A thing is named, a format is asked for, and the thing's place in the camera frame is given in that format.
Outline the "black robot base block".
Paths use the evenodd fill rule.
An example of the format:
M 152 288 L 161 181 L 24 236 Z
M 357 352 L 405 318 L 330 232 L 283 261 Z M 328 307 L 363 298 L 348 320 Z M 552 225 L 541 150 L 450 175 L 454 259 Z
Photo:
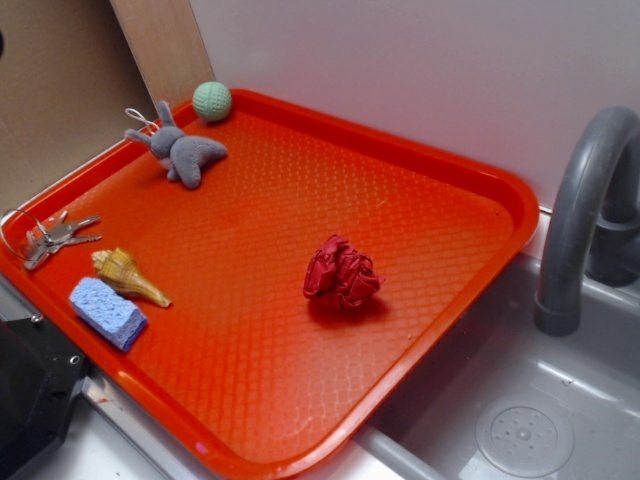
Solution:
M 41 314 L 1 323 L 1 477 L 19 479 L 65 442 L 88 360 Z

